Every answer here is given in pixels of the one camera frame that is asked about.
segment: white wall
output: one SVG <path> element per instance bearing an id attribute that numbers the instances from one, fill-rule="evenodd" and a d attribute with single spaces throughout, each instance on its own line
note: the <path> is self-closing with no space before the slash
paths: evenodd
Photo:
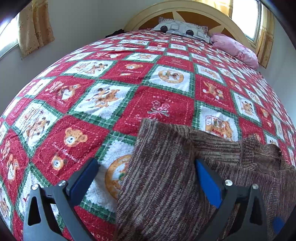
<path id="1" fill-rule="evenodd" d="M 19 47 L 0 60 L 0 114 L 31 79 L 64 55 L 104 38 L 164 0 L 48 0 L 55 41 L 23 60 Z"/>
<path id="2" fill-rule="evenodd" d="M 259 71 L 279 96 L 296 125 L 296 50 L 276 19 L 270 60 L 267 68 L 260 67 Z"/>

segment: window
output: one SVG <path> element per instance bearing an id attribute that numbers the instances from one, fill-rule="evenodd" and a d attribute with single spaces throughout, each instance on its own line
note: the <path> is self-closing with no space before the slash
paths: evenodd
<path id="1" fill-rule="evenodd" d="M 0 57 L 17 44 L 17 17 L 10 21 L 0 34 Z"/>
<path id="2" fill-rule="evenodd" d="M 257 0 L 233 0 L 231 19 L 256 47 L 261 22 L 261 3 Z"/>

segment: quilt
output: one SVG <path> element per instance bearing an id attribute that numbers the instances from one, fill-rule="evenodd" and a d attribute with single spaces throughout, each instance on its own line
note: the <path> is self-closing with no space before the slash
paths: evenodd
<path id="1" fill-rule="evenodd" d="M 95 157 L 101 167 L 75 210 L 97 240 L 111 241 L 143 118 L 230 141 L 254 134 L 295 166 L 295 127 L 259 72 L 187 37 L 151 30 L 108 37 L 52 64 L 0 117 L 0 214 L 15 238 L 22 240 L 31 185 L 67 180 Z"/>

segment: wooden headboard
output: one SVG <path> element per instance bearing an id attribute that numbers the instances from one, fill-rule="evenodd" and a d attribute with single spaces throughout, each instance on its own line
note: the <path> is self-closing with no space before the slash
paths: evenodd
<path id="1" fill-rule="evenodd" d="M 124 30 L 153 28 L 158 24 L 159 17 L 208 26 L 209 35 L 217 32 L 223 33 L 247 48 L 251 48 L 245 34 L 229 17 L 211 6 L 189 0 L 154 4 L 133 17 Z"/>

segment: pink pillow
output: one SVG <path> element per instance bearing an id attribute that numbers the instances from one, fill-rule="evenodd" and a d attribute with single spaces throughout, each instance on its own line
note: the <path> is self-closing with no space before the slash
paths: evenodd
<path id="1" fill-rule="evenodd" d="M 211 41 L 214 47 L 236 57 L 252 69 L 256 70 L 259 67 L 255 53 L 234 39 L 224 34 L 216 33 L 212 35 Z"/>

